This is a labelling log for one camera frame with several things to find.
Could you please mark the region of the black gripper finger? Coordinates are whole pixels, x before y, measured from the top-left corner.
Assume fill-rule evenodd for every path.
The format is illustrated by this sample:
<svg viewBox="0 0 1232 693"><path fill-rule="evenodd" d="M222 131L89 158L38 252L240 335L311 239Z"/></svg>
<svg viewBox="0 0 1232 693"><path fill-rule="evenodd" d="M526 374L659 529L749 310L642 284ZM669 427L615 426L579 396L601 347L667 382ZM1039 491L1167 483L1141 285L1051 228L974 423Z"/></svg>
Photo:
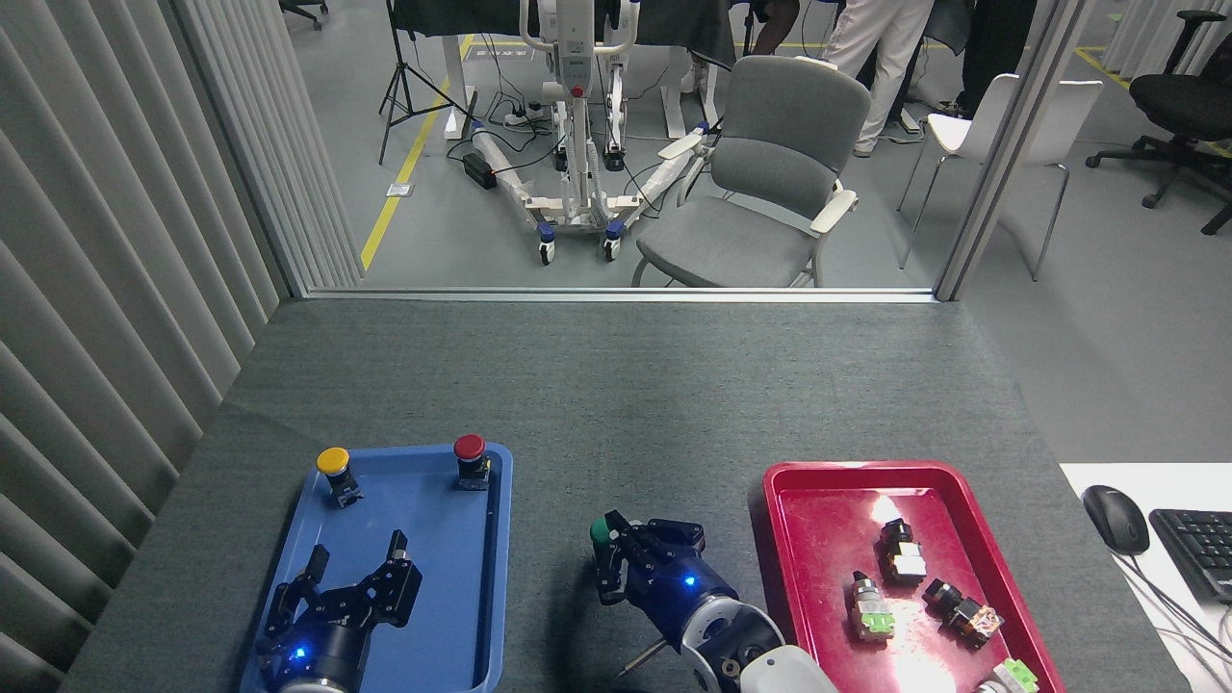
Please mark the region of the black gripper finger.
<svg viewBox="0 0 1232 693"><path fill-rule="evenodd" d="M699 555L706 547L701 524L650 519L634 523L618 511L604 513L604 567L655 568L684 555Z"/></svg>
<svg viewBox="0 0 1232 693"><path fill-rule="evenodd" d="M361 631L378 624L407 626L423 584L407 544L404 531L392 531L384 562L357 584L333 591L333 623Z"/></svg>
<svg viewBox="0 0 1232 693"><path fill-rule="evenodd" d="M595 586L602 605L623 602L626 593L625 571L628 559L622 549L594 549Z"/></svg>
<svg viewBox="0 0 1232 693"><path fill-rule="evenodd" d="M274 587L269 615L266 615L265 636L282 636L294 623L296 614L306 604L303 617L322 608L320 587L330 552L326 547L313 547L307 566L294 576L294 580Z"/></svg>

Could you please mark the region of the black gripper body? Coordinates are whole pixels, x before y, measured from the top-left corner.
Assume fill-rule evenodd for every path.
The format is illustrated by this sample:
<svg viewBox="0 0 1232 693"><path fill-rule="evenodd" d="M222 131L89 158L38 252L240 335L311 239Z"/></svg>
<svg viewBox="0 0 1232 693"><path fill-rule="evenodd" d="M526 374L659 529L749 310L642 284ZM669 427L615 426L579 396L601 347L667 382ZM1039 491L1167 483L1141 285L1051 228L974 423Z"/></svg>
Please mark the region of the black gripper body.
<svg viewBox="0 0 1232 693"><path fill-rule="evenodd" d="M630 564L626 601L641 609L669 644L679 644L689 619L708 597L738 598L703 559L686 556L668 564Z"/></svg>
<svg viewBox="0 0 1232 693"><path fill-rule="evenodd" d="M281 639L255 646L257 667L269 692L357 692L372 630L340 623L304 620Z"/></svg>

